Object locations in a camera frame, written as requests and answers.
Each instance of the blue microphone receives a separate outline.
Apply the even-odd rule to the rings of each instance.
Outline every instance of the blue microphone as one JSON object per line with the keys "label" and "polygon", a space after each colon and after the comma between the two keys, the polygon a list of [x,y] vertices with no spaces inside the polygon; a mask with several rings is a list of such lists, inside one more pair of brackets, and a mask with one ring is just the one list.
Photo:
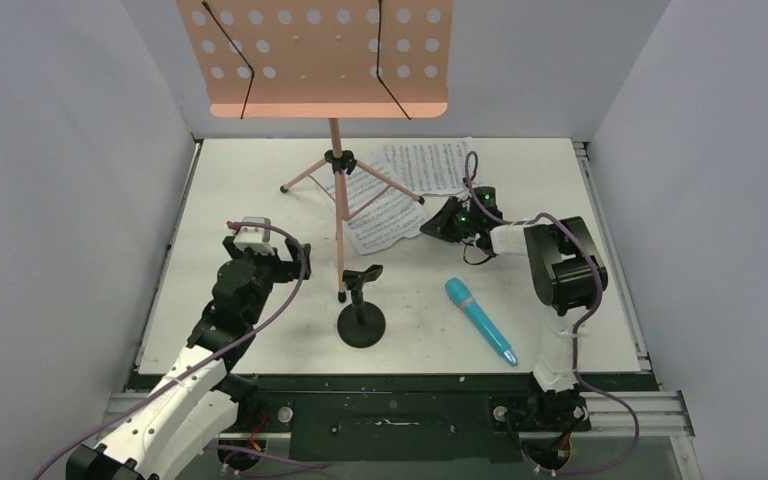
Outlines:
{"label": "blue microphone", "polygon": [[499,329],[493,325],[490,317],[484,313],[484,310],[478,305],[478,302],[472,297],[472,292],[464,283],[457,277],[450,279],[446,282],[446,293],[449,294],[449,298],[452,299],[455,305],[458,306],[466,316],[475,325],[475,328],[484,335],[484,338],[490,343],[496,353],[505,357],[513,366],[516,366],[516,355],[511,350],[511,344],[505,340],[505,337],[499,332]]}

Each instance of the gray wall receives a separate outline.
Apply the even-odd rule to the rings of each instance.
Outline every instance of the gray wall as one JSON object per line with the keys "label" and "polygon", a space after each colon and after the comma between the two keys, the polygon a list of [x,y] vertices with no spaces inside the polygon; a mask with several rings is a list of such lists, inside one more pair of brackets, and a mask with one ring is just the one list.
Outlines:
{"label": "gray wall", "polygon": [[121,388],[191,152],[118,0],[0,1],[0,479]]}
{"label": "gray wall", "polygon": [[[375,5],[373,0],[366,0]],[[175,2],[123,0],[199,137],[326,136],[323,120],[213,117]],[[347,120],[346,136],[590,139],[669,0],[457,0],[449,109],[428,120]]]}
{"label": "gray wall", "polygon": [[591,145],[707,478],[768,478],[768,2],[673,0]]}

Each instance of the sheet music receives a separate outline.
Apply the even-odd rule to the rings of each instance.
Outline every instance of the sheet music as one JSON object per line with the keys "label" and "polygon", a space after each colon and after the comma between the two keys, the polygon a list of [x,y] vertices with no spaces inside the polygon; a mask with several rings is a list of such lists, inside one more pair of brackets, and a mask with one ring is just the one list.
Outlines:
{"label": "sheet music", "polygon": [[[474,149],[472,138],[467,137],[431,143],[388,143],[375,154],[386,158],[405,186],[417,194],[452,195],[464,191],[464,159]],[[474,180],[476,184],[480,184],[479,178]]]}
{"label": "sheet music", "polygon": [[[401,182],[389,162],[382,157],[370,156],[368,165],[387,177]],[[316,179],[332,197],[334,196],[334,176],[330,169],[322,169],[329,174],[317,174]],[[367,202],[375,198],[387,184],[360,168],[355,168],[346,176],[346,190],[349,195],[349,212],[354,213]],[[394,188],[390,188],[359,215],[344,222],[344,231],[349,241],[361,255],[379,252],[390,248],[402,238],[414,238],[419,235],[419,227],[428,220],[428,214],[418,202],[411,200]]]}

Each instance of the music stand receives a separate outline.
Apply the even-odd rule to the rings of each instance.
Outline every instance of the music stand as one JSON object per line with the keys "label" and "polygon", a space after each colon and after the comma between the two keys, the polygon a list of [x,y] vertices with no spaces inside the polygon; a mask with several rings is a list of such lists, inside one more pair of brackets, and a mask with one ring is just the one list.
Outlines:
{"label": "music stand", "polygon": [[[343,222],[390,188],[424,200],[343,150],[337,119],[431,118],[446,110],[454,0],[176,2],[214,115],[328,119],[332,149],[280,189],[331,165],[337,298],[345,301]],[[385,188],[350,212],[345,176],[355,166]]]}

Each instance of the black wire arm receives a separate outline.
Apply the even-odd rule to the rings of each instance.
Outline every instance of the black wire arm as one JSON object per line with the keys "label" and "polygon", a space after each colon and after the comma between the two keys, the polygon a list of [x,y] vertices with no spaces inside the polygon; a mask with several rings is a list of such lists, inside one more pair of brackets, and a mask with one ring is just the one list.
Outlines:
{"label": "black wire arm", "polygon": [[410,115],[408,115],[408,112],[405,111],[404,107],[402,107],[402,104],[399,103],[399,100],[397,100],[396,96],[393,95],[393,92],[390,91],[390,87],[388,87],[387,84],[384,83],[384,79],[381,78],[381,24],[384,23],[384,15],[381,12],[381,3],[382,2],[383,2],[383,0],[378,0],[378,46],[375,49],[376,50],[376,53],[375,53],[375,78],[378,79],[378,83],[380,83],[381,86],[384,87],[384,90],[387,90],[387,93],[389,93],[390,94],[390,98],[392,98],[393,101],[396,102],[396,106],[399,107],[399,110],[401,110],[402,113],[405,114],[405,117],[408,120],[411,120]]}
{"label": "black wire arm", "polygon": [[[379,1],[378,3],[379,3],[378,8],[379,8],[379,12],[380,12],[381,2]],[[210,5],[207,2],[201,2],[201,4],[202,4],[202,6],[204,6],[204,9],[207,10],[207,13],[210,15],[210,18],[213,19],[213,23],[215,23],[216,26],[219,27],[219,30],[222,31],[222,34],[225,35],[225,38],[227,38],[228,41],[231,42],[231,45],[234,47],[234,50],[237,51],[237,54],[240,56],[240,58],[243,59],[243,62],[245,62],[246,67],[248,67],[248,69],[249,69],[249,72],[251,72],[251,77],[249,78],[249,88],[246,90],[246,98],[245,98],[245,100],[243,100],[243,111],[240,112],[240,120],[242,120],[243,117],[246,115],[246,105],[249,104],[249,95],[251,95],[251,86],[252,86],[252,83],[254,83],[254,75],[255,75],[254,68],[252,68],[251,63],[249,63],[249,61],[246,59],[246,56],[243,55],[243,52],[241,52],[240,49],[237,47],[237,43],[234,42],[234,40],[231,38],[231,36],[228,35],[228,32],[226,32],[225,29],[222,27],[222,24],[219,23],[219,20],[216,19],[216,15],[213,14],[213,10],[211,10]],[[381,29],[380,28],[378,30],[378,35],[379,36],[381,35]]]}

